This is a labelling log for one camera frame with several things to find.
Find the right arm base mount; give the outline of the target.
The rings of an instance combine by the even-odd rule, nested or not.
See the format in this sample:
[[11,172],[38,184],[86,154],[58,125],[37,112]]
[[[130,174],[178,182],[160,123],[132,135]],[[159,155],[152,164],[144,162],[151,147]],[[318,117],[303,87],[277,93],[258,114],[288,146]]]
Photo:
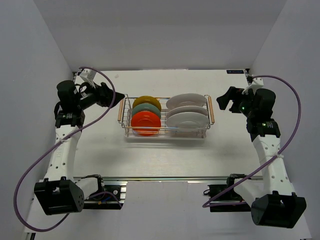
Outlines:
[[[210,184],[208,189],[203,192],[204,196],[209,198],[214,197],[226,188],[230,187],[235,183],[235,180],[243,179],[245,174],[231,174],[224,184]],[[225,193],[224,195],[218,197],[214,202],[244,202],[242,197],[237,194],[233,189]],[[223,206],[213,206],[209,208],[211,213],[231,213],[231,212],[250,212],[250,206],[246,204],[240,205],[223,205]]]

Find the teal plate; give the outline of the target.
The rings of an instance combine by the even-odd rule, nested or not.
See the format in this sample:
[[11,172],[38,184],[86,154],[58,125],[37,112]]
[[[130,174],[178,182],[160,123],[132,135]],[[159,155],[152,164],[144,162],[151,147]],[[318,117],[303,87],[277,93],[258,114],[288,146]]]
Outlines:
[[132,109],[131,115],[134,116],[135,114],[142,112],[142,111],[149,111],[149,112],[157,115],[159,118],[161,118],[161,111],[156,106],[154,106],[153,104],[150,104],[150,103],[138,104],[137,106],[135,106]]

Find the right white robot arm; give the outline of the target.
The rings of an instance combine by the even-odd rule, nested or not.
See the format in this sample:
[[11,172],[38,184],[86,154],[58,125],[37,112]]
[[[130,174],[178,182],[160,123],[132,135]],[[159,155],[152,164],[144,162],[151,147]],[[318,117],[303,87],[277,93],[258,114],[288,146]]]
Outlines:
[[307,203],[295,193],[280,154],[281,133],[272,118],[276,94],[264,88],[244,90],[231,86],[216,100],[221,110],[232,101],[230,112],[246,117],[246,129],[257,152],[263,179],[263,189],[250,179],[235,180],[225,187],[226,195],[233,200],[242,197],[250,207],[255,225],[292,229]]

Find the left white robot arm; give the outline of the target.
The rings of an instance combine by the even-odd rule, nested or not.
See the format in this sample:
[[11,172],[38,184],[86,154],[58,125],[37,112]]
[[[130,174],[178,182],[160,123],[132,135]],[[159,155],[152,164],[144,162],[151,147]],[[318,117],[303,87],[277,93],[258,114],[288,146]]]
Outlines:
[[103,82],[101,85],[72,80],[57,86],[59,102],[55,108],[55,134],[59,146],[53,150],[49,166],[42,182],[34,186],[34,193],[46,215],[81,212],[85,200],[92,196],[99,200],[105,196],[106,187],[98,174],[74,180],[74,162],[78,141],[84,125],[84,110],[97,104],[114,107],[124,94],[113,92]]

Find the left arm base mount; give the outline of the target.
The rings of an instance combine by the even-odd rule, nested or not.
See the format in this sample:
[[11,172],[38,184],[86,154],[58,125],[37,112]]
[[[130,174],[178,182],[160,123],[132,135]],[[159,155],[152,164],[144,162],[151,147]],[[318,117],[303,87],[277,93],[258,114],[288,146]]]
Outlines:
[[84,201],[84,210],[120,210],[126,198],[127,181],[102,177],[99,174],[83,176],[79,179],[95,179],[98,189]]

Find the orange plate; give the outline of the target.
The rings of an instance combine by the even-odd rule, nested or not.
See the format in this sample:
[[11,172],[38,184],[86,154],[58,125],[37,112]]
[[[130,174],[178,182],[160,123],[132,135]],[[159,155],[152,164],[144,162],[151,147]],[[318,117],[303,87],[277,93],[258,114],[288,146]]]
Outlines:
[[133,115],[130,124],[136,134],[148,137],[159,132],[161,119],[155,113],[143,110]]

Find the yellow plate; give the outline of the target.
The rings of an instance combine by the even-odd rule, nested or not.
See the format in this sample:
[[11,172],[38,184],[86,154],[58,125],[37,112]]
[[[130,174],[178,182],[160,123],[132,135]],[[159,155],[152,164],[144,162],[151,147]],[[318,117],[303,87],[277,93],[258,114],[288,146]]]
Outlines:
[[152,104],[153,106],[161,110],[160,102],[155,97],[149,95],[144,95],[136,98],[132,104],[132,107],[135,108],[137,105],[144,103]]

